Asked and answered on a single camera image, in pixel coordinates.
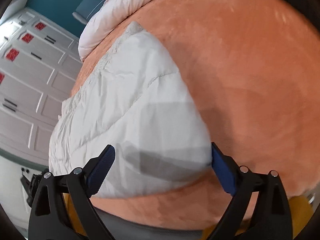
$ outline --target clamp jaw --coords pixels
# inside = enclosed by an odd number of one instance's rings
[[[292,240],[289,202],[278,173],[259,174],[246,166],[239,167],[215,143],[212,143],[212,157],[212,167],[222,187],[233,198],[207,240]],[[259,195],[249,228],[235,236],[252,192]]]
[[[30,240],[114,240],[95,212],[89,198],[100,189],[115,160],[115,149],[108,145],[84,168],[70,174],[37,175],[31,188],[32,209],[29,222]],[[212,168],[222,187],[233,198],[215,230],[207,240],[292,240],[289,203],[276,171],[258,174],[222,154],[212,143]],[[257,204],[244,233],[235,236],[247,210],[252,192],[259,192]],[[87,234],[76,233],[67,214],[63,193],[69,193],[77,215]]]
[[[89,198],[101,187],[115,160],[115,149],[108,145],[84,168],[68,175],[45,173],[34,196],[29,221],[31,240],[114,240],[95,212]],[[69,193],[77,215],[88,237],[76,233],[71,225],[63,193]]]

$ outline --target white pillow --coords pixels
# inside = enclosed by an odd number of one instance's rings
[[[82,61],[122,21],[152,0],[108,0],[89,21],[81,34],[79,55]]]

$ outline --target gray fabric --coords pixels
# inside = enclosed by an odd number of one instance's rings
[[[102,222],[115,240],[199,240],[202,231],[153,228],[123,220],[96,208]]]

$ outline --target black cabinet handle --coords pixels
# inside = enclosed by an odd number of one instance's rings
[[[52,40],[53,42],[56,42],[56,40],[55,40],[55,39],[51,38],[51,37],[50,37],[50,36],[48,36],[48,35],[47,35],[47,38],[48,38],[48,39],[50,39],[50,40]]]
[[[13,105],[15,107],[18,107],[15,103],[11,102],[10,100],[8,100],[6,98],[4,99],[4,101],[6,101],[7,103],[9,103],[9,104],[11,104],[11,105]]]
[[[51,44],[54,44],[53,41],[49,40],[48,38],[44,38],[46,41],[50,42]]]
[[[36,57],[36,58],[38,58],[39,60],[42,60],[41,57],[39,57],[38,55],[34,54],[33,52],[31,52],[31,55],[34,56],[34,57]]]
[[[5,108],[8,108],[9,110],[11,110],[11,111],[13,111],[13,112],[16,112],[16,110],[15,109],[13,109],[13,108],[11,108],[10,106],[7,106],[7,105],[5,105],[5,104],[2,104]]]

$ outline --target silver rivet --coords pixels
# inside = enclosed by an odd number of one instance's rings
[[[50,172],[47,172],[45,175],[44,175],[44,178],[47,179],[51,176],[51,173]]]
[[[270,173],[273,177],[278,177],[279,175],[277,171],[270,171]]]
[[[249,169],[248,169],[247,166],[241,166],[240,167],[240,171],[243,172],[243,173],[247,173],[249,171]]]
[[[81,172],[82,172],[81,168],[75,168],[73,171],[74,174],[80,174]]]

